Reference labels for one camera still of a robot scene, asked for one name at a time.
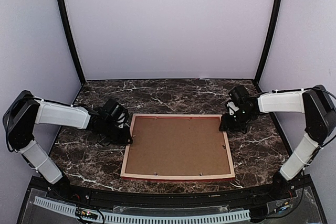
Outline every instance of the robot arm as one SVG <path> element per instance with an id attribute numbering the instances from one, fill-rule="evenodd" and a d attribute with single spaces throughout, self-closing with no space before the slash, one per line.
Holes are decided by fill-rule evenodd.
<path id="1" fill-rule="evenodd" d="M 228 114 L 222 116 L 221 131 L 244 131 L 249 121 L 269 112 L 301 112 L 306 117 L 303 138 L 293 154 L 280 169 L 282 177 L 289 181 L 308 165 L 318 148 L 336 127 L 336 110 L 322 85 L 312 89 L 272 91 L 250 96 L 243 86 L 229 95 L 226 103 Z"/>
<path id="2" fill-rule="evenodd" d="M 23 155 L 36 171 L 51 184 L 64 178 L 64 174 L 35 141 L 35 124 L 55 124 L 91 130 L 108 137 L 117 144 L 131 144 L 130 129 L 124 123 L 128 111 L 110 99 L 103 107 L 65 105 L 34 97 L 23 91 L 3 117 L 7 147 Z"/>

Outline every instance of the light purple wall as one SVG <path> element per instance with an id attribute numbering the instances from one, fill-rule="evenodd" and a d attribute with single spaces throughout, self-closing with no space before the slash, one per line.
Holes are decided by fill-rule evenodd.
<path id="1" fill-rule="evenodd" d="M 260 86 L 263 90 L 324 84 L 336 93 L 336 0 L 282 0 Z M 295 148 L 305 129 L 303 114 L 277 117 Z M 311 174 L 329 223 L 336 223 L 336 141 L 322 150 Z"/>
<path id="2" fill-rule="evenodd" d="M 87 79 L 254 78 L 273 0 L 66 0 Z"/>
<path id="3" fill-rule="evenodd" d="M 0 0 L 1 119 L 24 89 L 46 99 L 72 102 L 79 88 L 57 0 Z M 57 130 L 38 125 L 36 140 L 48 151 Z M 0 222 L 16 223 L 34 173 L 21 155 L 7 151 L 2 120 L 0 173 Z"/>

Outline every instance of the black cable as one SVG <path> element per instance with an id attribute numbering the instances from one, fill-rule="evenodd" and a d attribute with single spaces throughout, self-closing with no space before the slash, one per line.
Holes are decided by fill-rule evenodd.
<path id="1" fill-rule="evenodd" d="M 74 201 L 74 200 L 71 200 L 71 199 L 66 199 L 66 198 L 64 198 L 63 196 L 60 196 L 60 194 L 59 194 L 58 192 L 56 192 L 52 187 L 50 187 L 50 189 L 51 189 L 51 190 L 52 190 L 58 197 L 60 197 L 60 198 L 63 199 L 64 201 L 75 204 L 77 208 L 79 208 L 79 205 L 82 205 L 82 206 L 85 206 L 85 207 L 87 207 L 87 208 L 89 208 L 89 209 L 94 209 L 95 211 L 97 211 L 97 212 L 100 214 L 100 216 L 101 216 L 101 218 L 102 218 L 102 220 L 103 220 L 103 221 L 102 221 L 102 224 L 105 224 L 105 217 L 104 217 L 103 213 L 102 213 L 99 209 L 97 209 L 96 207 L 92 207 L 92 206 L 87 205 L 87 204 L 85 204 L 85 203 L 77 202 L 77 201 Z"/>
<path id="2" fill-rule="evenodd" d="M 302 193 L 301 193 L 301 197 L 300 197 L 300 200 L 299 200 L 299 202 L 298 202 L 298 204 L 295 206 L 295 207 L 293 207 L 293 209 L 291 210 L 291 212 L 288 212 L 288 213 L 286 213 L 285 215 L 282 215 L 282 216 L 274 216 L 274 217 L 266 217 L 266 219 L 280 219 L 280 218 L 283 218 L 283 217 L 286 217 L 286 216 L 288 216 L 288 215 L 290 215 L 292 212 L 294 212 L 298 207 L 299 207 L 299 205 L 300 205 L 300 203 L 302 202 L 302 199 L 303 199 L 303 194 L 305 193 L 305 177 L 304 177 L 304 171 L 305 170 L 303 170 L 302 171 L 302 173 L 303 173 L 303 187 L 302 187 Z"/>
<path id="3" fill-rule="evenodd" d="M 282 216 L 270 217 L 271 215 L 278 213 L 278 212 L 275 212 L 275 210 L 277 210 L 277 209 L 279 209 L 279 208 L 276 208 L 276 209 L 274 209 L 272 212 L 270 212 L 269 214 L 264 215 L 264 216 L 253 216 L 253 215 L 250 215 L 250 216 L 251 216 L 251 219 L 280 219 L 280 218 L 286 217 L 286 216 L 290 215 L 291 213 L 293 213 L 293 212 L 298 208 L 298 206 L 301 204 L 302 199 L 303 199 L 303 193 L 305 192 L 305 191 L 304 191 L 304 190 L 305 190 L 305 189 L 304 189 L 304 188 L 305 188 L 304 170 L 302 170 L 302 174 L 303 174 L 303 187 L 302 187 L 301 197 L 300 197 L 300 200 L 299 200 L 298 204 L 297 204 L 295 207 L 293 207 L 292 211 L 290 211 L 290 212 L 288 212 L 287 214 L 282 215 Z"/>

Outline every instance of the dark marble surface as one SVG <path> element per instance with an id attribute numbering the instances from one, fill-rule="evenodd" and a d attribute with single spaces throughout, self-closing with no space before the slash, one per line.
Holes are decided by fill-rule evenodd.
<path id="1" fill-rule="evenodd" d="M 133 113 L 222 114 L 228 92 L 249 80 L 120 80 L 89 81 L 76 103 L 102 106 L 115 98 Z M 120 178 L 124 146 L 102 147 L 91 132 L 63 127 L 50 153 L 73 185 L 133 193 L 201 193 L 271 183 L 274 172 L 288 158 L 269 115 L 248 126 L 247 134 L 228 133 L 236 180 L 230 182 L 146 182 Z"/>

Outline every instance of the frame backing board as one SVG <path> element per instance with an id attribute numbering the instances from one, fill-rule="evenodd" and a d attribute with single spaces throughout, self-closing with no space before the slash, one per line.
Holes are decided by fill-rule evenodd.
<path id="1" fill-rule="evenodd" d="M 125 150 L 121 177 L 145 180 L 234 179 L 221 115 L 134 114 L 133 144 Z"/>

